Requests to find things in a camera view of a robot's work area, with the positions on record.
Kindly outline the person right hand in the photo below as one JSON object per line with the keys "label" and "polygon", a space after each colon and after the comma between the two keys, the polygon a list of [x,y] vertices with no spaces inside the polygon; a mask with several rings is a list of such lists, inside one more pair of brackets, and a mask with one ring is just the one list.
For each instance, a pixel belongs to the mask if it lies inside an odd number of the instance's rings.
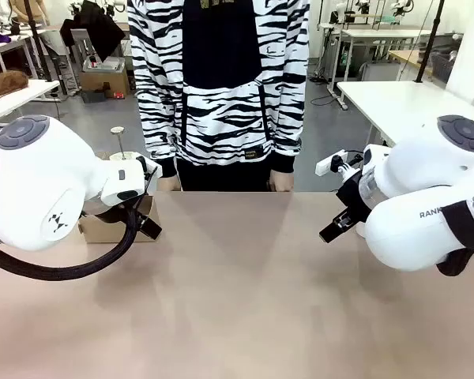
{"label": "person right hand", "polygon": [[179,177],[177,175],[168,178],[159,178],[156,189],[158,191],[180,191],[182,189]]}

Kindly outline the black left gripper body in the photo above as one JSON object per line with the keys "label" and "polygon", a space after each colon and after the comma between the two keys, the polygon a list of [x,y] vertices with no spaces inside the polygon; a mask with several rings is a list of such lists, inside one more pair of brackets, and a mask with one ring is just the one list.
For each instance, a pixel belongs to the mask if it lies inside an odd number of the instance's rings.
{"label": "black left gripper body", "polygon": [[104,223],[124,223],[127,224],[129,212],[124,205],[116,205],[109,208],[106,212],[97,215],[97,218]]}

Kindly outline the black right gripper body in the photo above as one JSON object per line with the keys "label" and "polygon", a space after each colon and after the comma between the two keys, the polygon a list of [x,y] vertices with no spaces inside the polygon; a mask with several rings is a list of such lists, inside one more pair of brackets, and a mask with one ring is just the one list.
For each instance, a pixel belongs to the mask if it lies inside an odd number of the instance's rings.
{"label": "black right gripper body", "polygon": [[359,181],[362,178],[360,171],[348,178],[337,191],[337,197],[346,206],[346,209],[337,217],[351,222],[366,222],[371,209],[365,204],[359,193]]}

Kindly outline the person left hand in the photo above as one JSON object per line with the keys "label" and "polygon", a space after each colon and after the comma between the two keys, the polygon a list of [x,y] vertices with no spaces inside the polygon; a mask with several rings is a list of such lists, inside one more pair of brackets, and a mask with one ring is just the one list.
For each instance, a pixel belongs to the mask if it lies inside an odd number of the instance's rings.
{"label": "person left hand", "polygon": [[269,188],[272,192],[291,192],[294,189],[293,173],[270,171]]}

